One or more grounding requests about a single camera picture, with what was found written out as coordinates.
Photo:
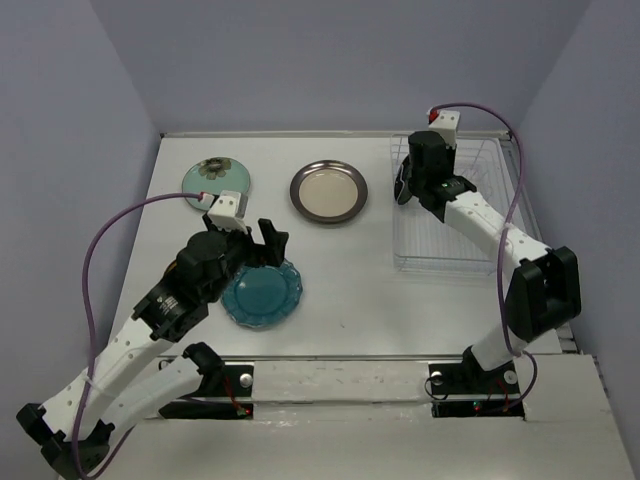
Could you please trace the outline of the black plate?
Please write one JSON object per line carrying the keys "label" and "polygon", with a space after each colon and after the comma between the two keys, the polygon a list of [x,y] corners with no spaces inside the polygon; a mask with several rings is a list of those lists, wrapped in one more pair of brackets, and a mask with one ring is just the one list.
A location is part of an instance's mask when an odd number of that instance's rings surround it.
{"label": "black plate", "polygon": [[394,199],[399,206],[407,204],[413,198],[413,193],[410,189],[411,173],[411,159],[407,155],[400,164],[394,181]]}

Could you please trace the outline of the teal scalloped plate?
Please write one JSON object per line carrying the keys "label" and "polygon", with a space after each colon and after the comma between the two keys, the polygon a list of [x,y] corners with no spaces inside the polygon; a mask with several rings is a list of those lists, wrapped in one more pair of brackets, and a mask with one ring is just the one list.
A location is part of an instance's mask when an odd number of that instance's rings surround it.
{"label": "teal scalloped plate", "polygon": [[263,330],[284,321],[297,308],[302,294],[301,274],[285,260],[279,267],[244,266],[220,303],[237,325]]}

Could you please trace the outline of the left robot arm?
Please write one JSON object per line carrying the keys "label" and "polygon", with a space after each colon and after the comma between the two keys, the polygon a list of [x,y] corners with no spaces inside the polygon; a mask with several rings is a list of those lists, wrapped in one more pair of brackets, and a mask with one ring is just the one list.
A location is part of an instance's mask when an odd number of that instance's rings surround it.
{"label": "left robot arm", "polygon": [[159,282],[134,307],[119,333],[68,386],[16,415],[49,466],[64,479],[92,479],[109,463],[114,443],[140,420],[192,392],[209,395],[224,378],[224,362],[206,343],[189,345],[146,380],[135,378],[209,314],[242,267],[280,266],[288,233],[268,219],[251,230],[212,222],[194,234]]}

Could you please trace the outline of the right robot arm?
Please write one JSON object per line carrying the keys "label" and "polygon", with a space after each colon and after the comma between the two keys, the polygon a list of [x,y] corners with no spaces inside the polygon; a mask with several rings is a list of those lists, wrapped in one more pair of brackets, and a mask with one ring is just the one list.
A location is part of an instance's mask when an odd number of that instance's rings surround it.
{"label": "right robot arm", "polygon": [[499,325],[442,373],[444,383],[482,392],[529,344],[579,315],[578,260],[571,249],[553,249],[513,226],[474,184],[455,174],[455,150],[439,133],[414,132],[408,146],[396,179],[398,200],[417,199],[496,263]]}

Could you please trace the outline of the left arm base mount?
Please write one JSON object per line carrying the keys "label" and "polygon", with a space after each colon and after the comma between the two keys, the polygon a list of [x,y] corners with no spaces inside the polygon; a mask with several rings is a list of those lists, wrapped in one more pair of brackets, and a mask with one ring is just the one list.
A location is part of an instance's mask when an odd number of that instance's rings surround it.
{"label": "left arm base mount", "polygon": [[252,420],[253,362],[227,362],[219,382],[203,380],[199,388],[159,409],[174,420]]}

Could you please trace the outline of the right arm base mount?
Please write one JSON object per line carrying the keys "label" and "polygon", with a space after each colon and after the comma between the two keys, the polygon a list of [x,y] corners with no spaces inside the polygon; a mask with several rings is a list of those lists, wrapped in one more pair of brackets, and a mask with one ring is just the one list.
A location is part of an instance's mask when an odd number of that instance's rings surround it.
{"label": "right arm base mount", "polygon": [[424,390],[434,418],[525,417],[513,362],[471,380],[462,378],[460,363],[430,364]]}

